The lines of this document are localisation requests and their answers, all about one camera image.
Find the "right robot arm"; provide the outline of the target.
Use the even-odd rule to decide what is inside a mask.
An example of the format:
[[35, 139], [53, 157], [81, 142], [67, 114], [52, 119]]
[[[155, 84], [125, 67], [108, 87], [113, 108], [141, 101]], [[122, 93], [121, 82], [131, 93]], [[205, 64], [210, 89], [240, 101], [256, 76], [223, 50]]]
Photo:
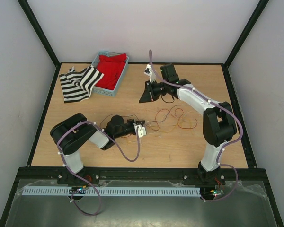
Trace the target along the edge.
[[187, 79], [180, 79], [173, 64], [161, 66], [160, 71], [159, 76], [153, 65], [147, 64], [144, 74], [149, 80], [145, 82], [139, 102], [154, 102], [159, 96], [170, 94], [201, 114], [206, 149], [198, 164], [197, 178], [201, 183], [208, 184], [218, 174], [225, 147], [234, 142], [232, 137], [242, 126], [228, 102], [219, 103], [198, 91]]

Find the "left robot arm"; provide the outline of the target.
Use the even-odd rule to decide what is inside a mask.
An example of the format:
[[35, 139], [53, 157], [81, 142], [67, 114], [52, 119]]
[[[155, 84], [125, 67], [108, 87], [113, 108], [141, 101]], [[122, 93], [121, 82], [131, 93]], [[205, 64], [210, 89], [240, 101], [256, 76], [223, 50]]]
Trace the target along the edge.
[[[82, 113], [77, 113], [72, 117], [57, 124], [50, 131], [50, 135], [55, 142], [63, 161], [63, 166], [69, 171], [68, 177], [74, 183], [91, 183], [92, 178], [85, 175], [84, 164], [81, 160], [79, 149], [90, 142], [101, 150], [108, 150], [116, 145], [122, 156], [129, 162], [135, 162], [141, 150], [140, 138], [147, 134], [145, 120], [128, 119], [114, 115], [105, 128], [101, 128], [95, 122], [90, 122]], [[137, 155], [134, 159], [128, 158], [122, 151], [117, 139], [128, 135], [137, 138]]]

